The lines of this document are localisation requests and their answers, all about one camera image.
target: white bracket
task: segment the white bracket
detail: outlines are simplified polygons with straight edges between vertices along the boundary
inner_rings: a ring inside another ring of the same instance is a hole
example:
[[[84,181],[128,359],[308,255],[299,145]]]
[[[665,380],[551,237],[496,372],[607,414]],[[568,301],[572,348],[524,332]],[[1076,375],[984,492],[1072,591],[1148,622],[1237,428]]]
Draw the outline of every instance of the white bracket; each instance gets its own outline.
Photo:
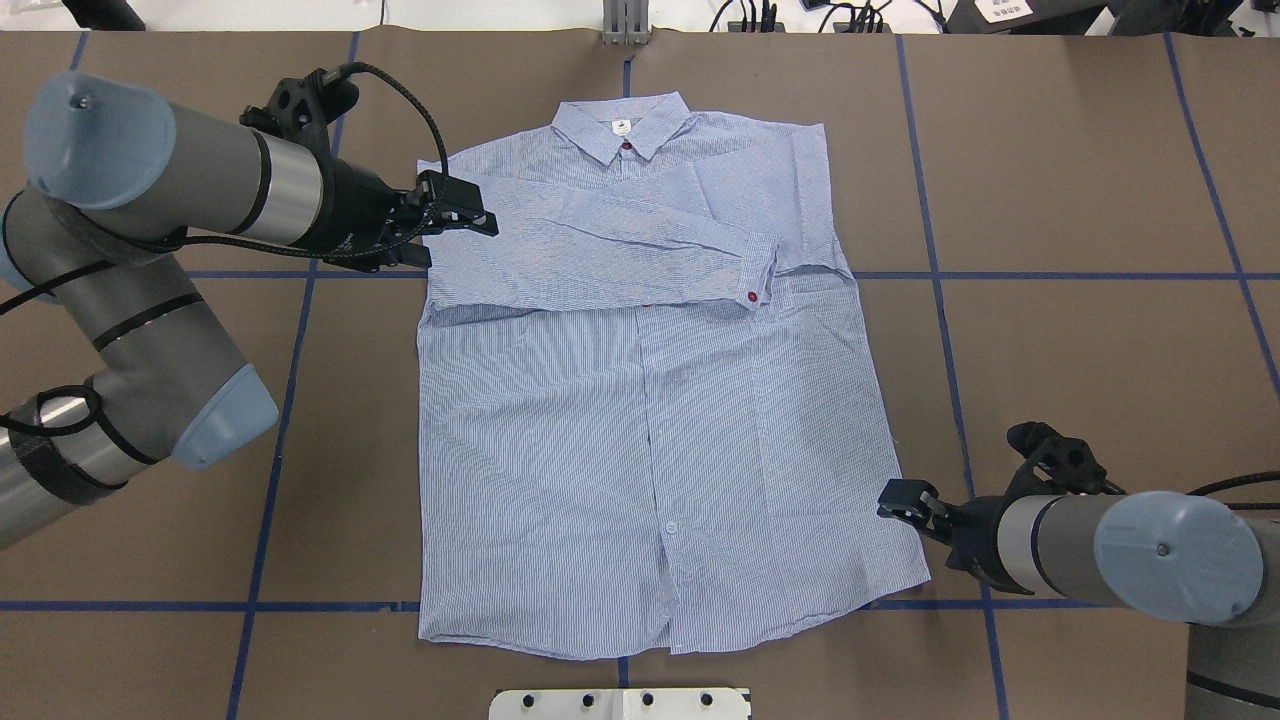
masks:
[[[750,720],[746,688],[504,691],[489,720]]]
[[[604,44],[648,45],[649,0],[604,0]]]

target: shirt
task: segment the shirt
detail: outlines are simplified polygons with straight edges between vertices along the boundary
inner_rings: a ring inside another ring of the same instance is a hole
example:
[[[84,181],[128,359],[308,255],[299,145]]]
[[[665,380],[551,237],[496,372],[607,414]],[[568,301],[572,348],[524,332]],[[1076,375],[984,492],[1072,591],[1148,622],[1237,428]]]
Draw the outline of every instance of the shirt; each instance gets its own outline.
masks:
[[[451,172],[500,232],[426,241],[420,637],[733,651],[928,579],[822,126],[566,102]]]

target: shirt sleeve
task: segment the shirt sleeve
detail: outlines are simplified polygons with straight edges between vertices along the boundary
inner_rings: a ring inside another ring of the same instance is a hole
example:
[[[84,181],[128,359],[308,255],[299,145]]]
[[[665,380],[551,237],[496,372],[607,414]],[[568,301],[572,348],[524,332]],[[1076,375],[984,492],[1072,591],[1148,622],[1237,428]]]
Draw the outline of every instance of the shirt sleeve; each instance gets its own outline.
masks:
[[[426,238],[428,309],[602,310],[768,301],[778,238],[710,217],[525,179],[471,173],[499,233]]]
[[[831,202],[823,126],[796,126],[772,142],[694,161],[712,217],[777,234],[777,272],[820,266],[852,277]]]

